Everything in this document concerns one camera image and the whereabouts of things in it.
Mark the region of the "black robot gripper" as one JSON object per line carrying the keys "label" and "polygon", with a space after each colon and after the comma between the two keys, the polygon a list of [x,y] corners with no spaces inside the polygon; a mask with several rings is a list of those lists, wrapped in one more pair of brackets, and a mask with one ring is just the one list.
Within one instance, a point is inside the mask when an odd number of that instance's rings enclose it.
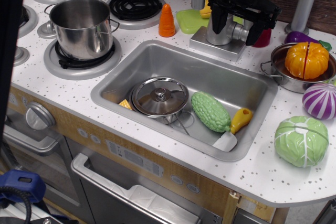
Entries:
{"label": "black robot gripper", "polygon": [[246,46],[253,46],[263,30],[275,27],[281,8],[270,0],[209,0],[212,30],[219,35],[227,23],[228,13],[253,22]]}

